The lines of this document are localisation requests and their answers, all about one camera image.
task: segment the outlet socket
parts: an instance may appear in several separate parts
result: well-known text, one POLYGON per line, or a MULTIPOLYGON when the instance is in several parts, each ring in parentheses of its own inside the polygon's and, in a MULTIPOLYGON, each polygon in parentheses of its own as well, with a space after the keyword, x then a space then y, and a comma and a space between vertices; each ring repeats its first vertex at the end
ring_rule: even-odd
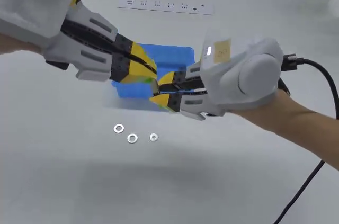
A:
POLYGON ((202 15, 214 14, 214 7, 210 4, 170 0, 119 0, 118 8, 202 15))

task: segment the human arm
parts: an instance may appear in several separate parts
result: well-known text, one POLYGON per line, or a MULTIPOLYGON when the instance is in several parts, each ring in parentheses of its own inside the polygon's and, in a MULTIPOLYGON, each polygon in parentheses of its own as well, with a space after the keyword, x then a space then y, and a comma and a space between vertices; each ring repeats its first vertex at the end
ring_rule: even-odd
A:
POLYGON ((278 91, 268 105, 234 113, 311 151, 339 170, 338 120, 307 109, 283 91, 278 91))
POLYGON ((33 44, 26 43, 9 36, 0 34, 0 55, 4 53, 12 53, 19 50, 32 51, 40 53, 40 49, 33 44))

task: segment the metal washer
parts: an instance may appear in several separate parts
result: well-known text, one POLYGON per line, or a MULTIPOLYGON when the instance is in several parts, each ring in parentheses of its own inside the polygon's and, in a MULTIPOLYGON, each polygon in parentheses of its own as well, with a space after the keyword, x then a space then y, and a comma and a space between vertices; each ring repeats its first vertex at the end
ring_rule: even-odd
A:
POLYGON ((149 135, 149 140, 152 141, 152 142, 155 142, 158 140, 158 135, 155 134, 155 133, 152 133, 151 135, 149 135))
POLYGON ((130 144, 136 143, 136 142, 138 141, 138 135, 136 135, 136 134, 134 134, 134 133, 128 135, 128 136, 127 136, 127 141, 128 141, 128 143, 130 143, 130 144))
POLYGON ((117 124, 117 125, 114 126, 113 130, 114 130, 115 133, 120 134, 121 132, 123 132, 124 126, 122 124, 117 124))

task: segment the white robotic device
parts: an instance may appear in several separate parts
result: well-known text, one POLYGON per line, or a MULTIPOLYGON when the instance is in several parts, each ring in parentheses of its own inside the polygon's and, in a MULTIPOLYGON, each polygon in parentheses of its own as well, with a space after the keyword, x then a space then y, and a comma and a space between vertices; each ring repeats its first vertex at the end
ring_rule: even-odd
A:
MULTIPOLYGON (((81 0, 0 0, 0 33, 40 47, 58 68, 73 64, 79 79, 157 80, 156 65, 143 49, 81 0)), ((153 84, 150 100, 198 120, 204 112, 222 116, 257 107, 273 99, 282 61, 273 39, 207 39, 201 60, 153 84)))
POLYGON ((0 33, 48 47, 59 32, 72 0, 0 0, 0 33))

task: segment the blue box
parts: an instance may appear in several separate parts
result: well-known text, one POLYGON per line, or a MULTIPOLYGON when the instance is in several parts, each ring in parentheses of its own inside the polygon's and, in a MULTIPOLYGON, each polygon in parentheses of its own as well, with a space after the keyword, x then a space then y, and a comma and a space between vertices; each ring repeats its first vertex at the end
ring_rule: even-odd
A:
MULTIPOLYGON (((194 50, 188 47, 171 47, 150 44, 140 44, 150 58, 154 59, 157 66, 158 80, 171 71, 186 70, 186 67, 194 64, 194 50)), ((121 84, 112 82, 120 98, 152 97, 149 84, 121 84)))

